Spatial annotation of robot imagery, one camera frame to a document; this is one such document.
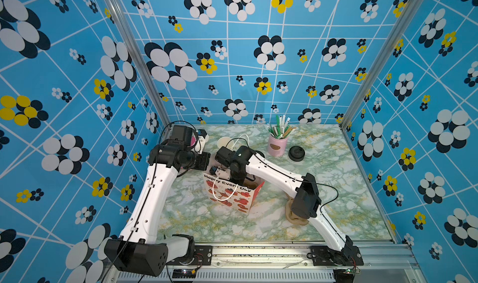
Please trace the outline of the red paper gift bag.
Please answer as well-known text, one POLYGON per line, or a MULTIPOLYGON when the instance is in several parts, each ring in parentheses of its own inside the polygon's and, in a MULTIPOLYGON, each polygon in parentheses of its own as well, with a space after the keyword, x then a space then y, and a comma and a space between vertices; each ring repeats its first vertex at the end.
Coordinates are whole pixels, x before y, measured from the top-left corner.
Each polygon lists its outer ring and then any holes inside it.
POLYGON ((203 171, 204 193, 214 203, 249 214, 265 181, 255 175, 246 174, 243 183, 232 181, 230 169, 216 160, 214 152, 206 171, 203 171))

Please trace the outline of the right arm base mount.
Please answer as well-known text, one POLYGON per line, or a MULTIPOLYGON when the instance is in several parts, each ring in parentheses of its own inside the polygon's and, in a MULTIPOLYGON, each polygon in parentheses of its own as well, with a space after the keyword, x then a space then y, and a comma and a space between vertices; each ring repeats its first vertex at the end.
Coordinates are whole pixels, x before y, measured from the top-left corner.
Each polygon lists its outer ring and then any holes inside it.
POLYGON ((327 246, 311 246, 306 254, 314 266, 344 266, 348 268, 363 266, 363 257, 357 246, 346 246, 343 251, 335 251, 327 246))

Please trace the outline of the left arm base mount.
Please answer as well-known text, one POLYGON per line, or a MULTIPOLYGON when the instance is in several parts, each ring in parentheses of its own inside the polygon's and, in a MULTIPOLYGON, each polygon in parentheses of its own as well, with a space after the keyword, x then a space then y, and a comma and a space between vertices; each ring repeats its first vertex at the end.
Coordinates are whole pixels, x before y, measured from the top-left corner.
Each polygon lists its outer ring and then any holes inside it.
POLYGON ((210 266, 212 262, 213 246, 195 245, 188 250, 185 256, 168 261, 168 266, 210 266))

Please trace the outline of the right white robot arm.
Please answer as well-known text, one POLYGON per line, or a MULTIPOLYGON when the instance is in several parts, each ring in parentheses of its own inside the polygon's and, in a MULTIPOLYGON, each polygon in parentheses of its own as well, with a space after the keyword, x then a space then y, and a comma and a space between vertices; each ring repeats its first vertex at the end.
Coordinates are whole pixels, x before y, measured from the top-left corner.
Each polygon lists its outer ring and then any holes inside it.
POLYGON ((332 255, 340 256, 346 261, 354 255, 350 237, 341 232, 323 209, 318 184, 312 174, 290 172, 247 146, 241 146, 237 151, 221 147, 215 160, 230 170, 230 180, 233 183, 244 183, 248 175, 253 175, 280 188, 293 199, 291 211, 296 216, 309 220, 324 238, 332 255))

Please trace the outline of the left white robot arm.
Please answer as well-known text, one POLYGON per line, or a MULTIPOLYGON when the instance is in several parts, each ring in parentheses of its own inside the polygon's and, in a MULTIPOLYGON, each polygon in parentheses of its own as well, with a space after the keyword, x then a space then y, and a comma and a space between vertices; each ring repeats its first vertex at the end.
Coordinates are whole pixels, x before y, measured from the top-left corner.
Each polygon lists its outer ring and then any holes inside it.
POLYGON ((158 144, 148 160, 146 181, 132 216, 118 239, 107 241, 104 252, 119 271, 158 276, 165 265, 177 258, 193 258, 194 238, 187 234, 157 243, 158 223, 169 190, 181 170, 204 171, 210 154, 204 152, 205 142, 187 146, 168 140, 158 144))

